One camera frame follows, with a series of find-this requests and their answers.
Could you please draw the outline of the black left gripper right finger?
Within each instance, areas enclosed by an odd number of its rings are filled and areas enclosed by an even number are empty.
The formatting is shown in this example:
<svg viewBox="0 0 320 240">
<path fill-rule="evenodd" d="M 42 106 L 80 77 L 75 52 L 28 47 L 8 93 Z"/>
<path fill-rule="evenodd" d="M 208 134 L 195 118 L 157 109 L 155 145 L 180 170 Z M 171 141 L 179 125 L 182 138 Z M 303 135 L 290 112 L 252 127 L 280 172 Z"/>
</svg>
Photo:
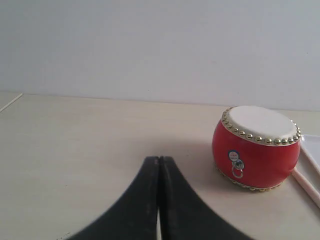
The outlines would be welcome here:
<svg viewBox="0 0 320 240">
<path fill-rule="evenodd" d="M 159 158 L 158 210 L 163 240 L 250 240 L 197 195 L 174 159 Z"/>
</svg>

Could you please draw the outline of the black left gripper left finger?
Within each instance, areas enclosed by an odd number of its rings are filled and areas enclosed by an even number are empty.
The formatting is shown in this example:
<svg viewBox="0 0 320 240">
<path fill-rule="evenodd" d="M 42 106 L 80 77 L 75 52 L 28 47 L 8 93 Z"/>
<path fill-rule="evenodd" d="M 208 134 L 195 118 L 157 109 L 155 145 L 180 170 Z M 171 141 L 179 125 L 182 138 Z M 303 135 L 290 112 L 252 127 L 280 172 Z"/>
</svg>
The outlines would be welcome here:
<svg viewBox="0 0 320 240">
<path fill-rule="evenodd" d="M 146 157 L 121 197 L 70 240 L 156 240 L 159 158 Z"/>
</svg>

